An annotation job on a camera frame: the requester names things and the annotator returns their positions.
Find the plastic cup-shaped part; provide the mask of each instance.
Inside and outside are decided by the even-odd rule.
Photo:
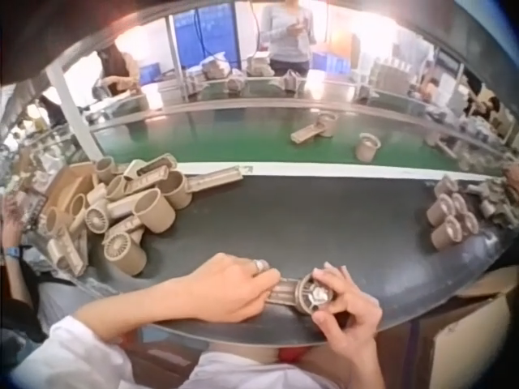
[[[446,194],[441,194],[438,199],[427,209],[427,219],[432,226],[436,227],[443,223],[447,216],[456,213],[453,200]]]
[[[157,188],[147,190],[137,200],[133,213],[153,233],[163,233],[175,222],[175,210]]]
[[[157,188],[174,209],[187,207],[193,194],[187,192],[187,178],[177,170],[170,170],[168,177],[159,182]]]
[[[106,156],[96,162],[95,169],[99,180],[108,185],[114,179],[117,167],[114,158]]]
[[[469,211],[467,203],[461,194],[454,193],[451,198],[453,199],[454,209],[458,215],[466,214]]]
[[[479,222],[474,213],[464,213],[463,215],[459,215],[457,219],[461,224],[461,230],[464,236],[475,235],[479,232]]]
[[[146,253],[128,233],[116,233],[109,237],[104,254],[107,261],[129,276],[141,273],[147,262]]]
[[[450,247],[461,242],[462,239],[461,225],[453,216],[447,216],[444,223],[431,234],[432,244],[437,250]]]
[[[355,149],[355,155],[361,162],[370,163],[375,158],[375,154],[380,146],[381,143],[376,136],[360,134],[360,142]]]
[[[456,181],[452,180],[447,174],[445,174],[441,180],[435,186],[435,195],[439,197],[441,194],[445,193],[446,195],[450,195],[454,192],[459,191],[459,186]]]

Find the bright light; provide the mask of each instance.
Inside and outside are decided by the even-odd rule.
[[[142,26],[130,28],[115,40],[119,51],[130,54],[137,62],[149,57],[148,34]]]
[[[41,118],[40,110],[34,104],[27,106],[27,115],[29,115],[31,119]]]

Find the metal pole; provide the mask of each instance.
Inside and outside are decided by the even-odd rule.
[[[169,51],[171,52],[173,66],[175,68],[175,79],[177,80],[182,99],[187,101],[186,83],[184,82],[184,72],[182,71],[182,65],[177,51],[177,34],[175,33],[173,15],[168,15],[164,19],[165,29],[168,32]]]
[[[72,99],[71,91],[68,89],[68,85],[66,85],[65,75],[63,74],[61,65],[58,61],[54,61],[47,66],[45,72],[47,73],[47,77],[49,77],[50,83],[56,88],[56,92],[58,92],[59,99],[62,102],[62,111],[65,115],[65,119],[68,121],[71,132],[78,139],[79,145],[84,150],[88,159],[101,159],[103,153]]]

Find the cardboard box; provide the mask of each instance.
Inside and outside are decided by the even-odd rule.
[[[519,267],[485,275],[433,311],[379,334],[388,389],[470,387],[499,355],[517,293]]]

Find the hand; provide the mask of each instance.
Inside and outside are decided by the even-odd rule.
[[[301,32],[303,32],[304,29],[305,29],[305,26],[303,24],[301,24],[301,23],[294,23],[294,24],[291,24],[289,27],[286,28],[286,32],[290,36],[296,37],[299,34],[301,34]]]
[[[366,353],[376,355],[375,334],[382,319],[379,302],[358,288],[344,266],[339,270],[325,263],[324,269],[315,269],[312,276],[337,294],[336,299],[312,315],[332,350],[350,361]],[[342,330],[333,315],[344,311],[350,318]]]
[[[214,323],[236,323],[261,313],[280,272],[258,274],[250,259],[216,254],[182,279],[190,296],[190,318]]]
[[[9,194],[2,202],[2,247],[18,247],[22,237],[24,225],[22,211],[14,195]]]

